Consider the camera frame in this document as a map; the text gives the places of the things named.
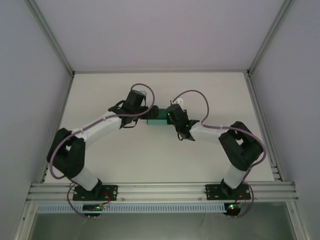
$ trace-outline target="red wire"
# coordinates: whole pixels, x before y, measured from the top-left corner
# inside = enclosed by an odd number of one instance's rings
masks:
[[[110,207],[110,196],[109,196],[109,193],[103,192],[102,194],[108,197],[108,202],[107,202],[108,206],[107,207],[109,208]]]
[[[239,197],[240,197],[240,196],[242,196],[242,197],[243,197],[243,199],[244,199],[244,204],[243,204],[242,206],[246,205],[246,201],[247,201],[247,199],[246,199],[245,195],[243,195],[241,192],[240,192],[240,193],[238,193],[237,199],[235,200],[234,204],[236,204],[236,203],[237,203],[237,201],[239,200]]]

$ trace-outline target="small white object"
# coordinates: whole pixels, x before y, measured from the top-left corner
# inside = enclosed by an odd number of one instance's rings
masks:
[[[143,95],[147,96],[147,92],[146,91],[139,91],[140,93],[142,93]]]
[[[172,104],[179,104],[182,109],[184,109],[184,100],[182,97],[178,97]]]
[[[96,178],[85,166],[77,176],[72,178],[72,180],[87,191],[91,191],[98,183],[98,178]]]
[[[230,188],[236,189],[241,184],[245,174],[245,171],[241,171],[231,164],[223,178],[223,181]]]

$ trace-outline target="glass panel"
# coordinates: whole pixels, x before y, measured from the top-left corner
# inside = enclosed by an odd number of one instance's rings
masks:
[[[38,214],[29,240],[296,240],[285,203],[255,203],[238,219],[222,213],[101,216]]]

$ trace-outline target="white wall panel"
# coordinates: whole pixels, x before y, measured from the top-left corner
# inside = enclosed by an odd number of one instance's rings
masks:
[[[69,75],[22,0],[0,4],[0,239],[39,181]]]
[[[320,236],[320,1],[296,1],[253,80],[287,180]]]
[[[247,69],[283,0],[36,0],[76,71]]]

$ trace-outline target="green object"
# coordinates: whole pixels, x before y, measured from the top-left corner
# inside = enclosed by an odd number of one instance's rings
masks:
[[[167,113],[167,109],[159,108],[158,117],[156,119],[147,119],[146,124],[152,126],[168,125],[167,115],[170,115],[170,113]]]

